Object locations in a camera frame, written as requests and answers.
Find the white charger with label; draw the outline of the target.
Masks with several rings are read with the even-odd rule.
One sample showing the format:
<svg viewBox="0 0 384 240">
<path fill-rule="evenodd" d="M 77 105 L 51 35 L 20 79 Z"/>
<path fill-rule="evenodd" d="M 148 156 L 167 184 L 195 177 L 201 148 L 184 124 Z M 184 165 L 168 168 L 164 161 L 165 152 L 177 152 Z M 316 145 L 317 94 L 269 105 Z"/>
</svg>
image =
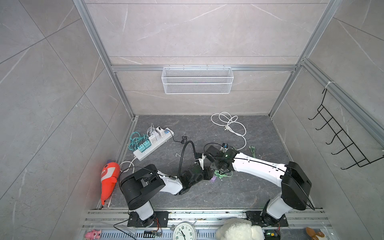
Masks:
<svg viewBox="0 0 384 240">
<path fill-rule="evenodd" d="M 157 131 L 153 131 L 152 135 L 155 136 L 156 141 L 159 141 L 161 139 L 161 136 L 159 135 L 159 133 Z"/>
</svg>

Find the beige labelled charger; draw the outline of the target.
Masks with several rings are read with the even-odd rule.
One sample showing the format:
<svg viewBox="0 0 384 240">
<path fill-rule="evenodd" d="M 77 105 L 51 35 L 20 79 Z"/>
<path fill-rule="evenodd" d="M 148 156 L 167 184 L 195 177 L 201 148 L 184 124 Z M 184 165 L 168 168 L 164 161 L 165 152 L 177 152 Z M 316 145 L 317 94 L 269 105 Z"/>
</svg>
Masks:
<svg viewBox="0 0 384 240">
<path fill-rule="evenodd" d="M 153 135 L 149 136 L 148 140 L 151 142 L 152 145 L 154 145 L 157 142 L 155 139 L 155 136 L 153 136 Z"/>
</svg>

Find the teal charger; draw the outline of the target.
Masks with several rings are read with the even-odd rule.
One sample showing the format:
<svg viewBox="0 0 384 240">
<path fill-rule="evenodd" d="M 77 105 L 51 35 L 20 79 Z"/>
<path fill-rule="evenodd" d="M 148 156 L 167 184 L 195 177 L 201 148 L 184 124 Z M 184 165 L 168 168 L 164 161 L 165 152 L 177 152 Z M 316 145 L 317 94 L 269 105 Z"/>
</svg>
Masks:
<svg viewBox="0 0 384 240">
<path fill-rule="evenodd" d="M 148 149 L 150 146 L 151 146 L 151 142 L 149 140 L 146 140 L 144 143 L 143 143 L 143 146 L 145 146 L 146 149 Z"/>
<path fill-rule="evenodd" d="M 145 150 L 147 149 L 147 147 L 144 145 L 144 144 L 141 144 L 138 146 L 138 150 L 143 153 Z"/>
</svg>

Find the white multicolour power strip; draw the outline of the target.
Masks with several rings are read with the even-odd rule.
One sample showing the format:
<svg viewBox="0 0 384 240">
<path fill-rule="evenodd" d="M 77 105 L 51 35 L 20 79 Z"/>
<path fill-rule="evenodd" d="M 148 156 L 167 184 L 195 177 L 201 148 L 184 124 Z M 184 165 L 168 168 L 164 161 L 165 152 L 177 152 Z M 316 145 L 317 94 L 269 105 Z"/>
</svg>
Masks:
<svg viewBox="0 0 384 240">
<path fill-rule="evenodd" d="M 151 145 L 143 150 L 142 152 L 137 149 L 133 152 L 136 159 L 139 161 L 142 161 L 146 157 L 148 157 L 151 153 L 153 153 L 155 150 L 160 148 L 164 143 L 166 143 L 168 140 L 170 140 L 173 137 L 174 132 L 170 130 L 169 128 L 165 129 L 165 136 L 160 137 L 159 140 L 156 140 L 154 143 L 151 143 Z"/>
</svg>

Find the white square charger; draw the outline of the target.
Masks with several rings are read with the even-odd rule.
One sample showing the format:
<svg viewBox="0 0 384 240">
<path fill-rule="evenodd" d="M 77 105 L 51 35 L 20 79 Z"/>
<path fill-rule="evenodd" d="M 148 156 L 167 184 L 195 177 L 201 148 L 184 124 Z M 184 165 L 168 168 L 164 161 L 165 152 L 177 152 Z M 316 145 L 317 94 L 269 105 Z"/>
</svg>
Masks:
<svg viewBox="0 0 384 240">
<path fill-rule="evenodd" d="M 168 131 L 163 129 L 162 127 L 157 127 L 156 131 L 158 132 L 158 134 L 161 138 L 164 138 L 168 133 Z"/>
</svg>

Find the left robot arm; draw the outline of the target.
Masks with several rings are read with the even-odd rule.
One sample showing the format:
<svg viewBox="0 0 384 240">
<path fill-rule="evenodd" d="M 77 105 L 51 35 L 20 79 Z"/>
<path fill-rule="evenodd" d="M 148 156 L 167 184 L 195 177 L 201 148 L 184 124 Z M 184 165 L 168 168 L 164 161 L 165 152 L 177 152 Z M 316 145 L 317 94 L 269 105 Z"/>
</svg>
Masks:
<svg viewBox="0 0 384 240">
<path fill-rule="evenodd" d="M 176 176 L 166 175 L 159 171 L 155 165 L 142 167 L 137 172 L 125 178 L 118 178 L 119 188 L 126 199 L 129 210 L 141 221 L 142 225 L 149 225 L 156 218 L 156 213 L 150 200 L 159 192 L 172 195 L 183 195 L 191 187 L 203 180 L 210 180 L 213 171 L 204 166 L 205 154 L 197 153 L 195 145 L 191 144 L 195 162 L 186 171 L 179 169 Z"/>
</svg>

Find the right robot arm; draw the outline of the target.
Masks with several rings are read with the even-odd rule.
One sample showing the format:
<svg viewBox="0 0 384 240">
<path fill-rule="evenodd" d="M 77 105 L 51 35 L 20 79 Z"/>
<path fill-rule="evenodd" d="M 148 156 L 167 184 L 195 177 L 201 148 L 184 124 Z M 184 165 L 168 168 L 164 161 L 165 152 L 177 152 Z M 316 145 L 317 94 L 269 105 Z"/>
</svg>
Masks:
<svg viewBox="0 0 384 240">
<path fill-rule="evenodd" d="M 276 224 L 290 210 L 314 210 L 309 195 L 312 183 L 302 168 L 295 162 L 276 164 L 247 156 L 240 151 L 222 145 L 220 149 L 209 146 L 204 155 L 211 161 L 211 167 L 222 174 L 247 173 L 267 180 L 281 192 L 268 200 L 261 213 L 266 225 Z"/>
</svg>

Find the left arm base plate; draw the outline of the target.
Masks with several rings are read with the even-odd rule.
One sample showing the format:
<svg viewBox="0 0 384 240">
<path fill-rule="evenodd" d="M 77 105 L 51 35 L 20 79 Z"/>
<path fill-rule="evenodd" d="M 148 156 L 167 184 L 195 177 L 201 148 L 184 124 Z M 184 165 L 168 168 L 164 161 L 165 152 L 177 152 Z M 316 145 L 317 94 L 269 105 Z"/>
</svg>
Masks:
<svg viewBox="0 0 384 240">
<path fill-rule="evenodd" d="M 136 212 L 131 212 L 130 217 L 128 219 L 127 227 L 157 228 L 158 226 L 160 226 L 161 228 L 166 228 L 168 225 L 168 220 L 169 212 L 167 211 L 154 212 L 154 214 L 145 221 L 141 220 Z"/>
</svg>

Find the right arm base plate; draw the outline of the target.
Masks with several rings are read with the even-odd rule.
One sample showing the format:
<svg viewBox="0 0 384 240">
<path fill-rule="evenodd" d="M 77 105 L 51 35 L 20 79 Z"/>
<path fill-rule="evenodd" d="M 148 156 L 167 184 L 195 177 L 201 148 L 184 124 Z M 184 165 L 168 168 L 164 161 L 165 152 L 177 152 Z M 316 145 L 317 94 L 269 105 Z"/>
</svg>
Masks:
<svg viewBox="0 0 384 240">
<path fill-rule="evenodd" d="M 288 221 L 285 215 L 279 219 L 274 219 L 267 213 L 262 211 L 246 211 L 246 219 L 249 220 L 253 226 L 260 227 L 288 227 Z"/>
</svg>

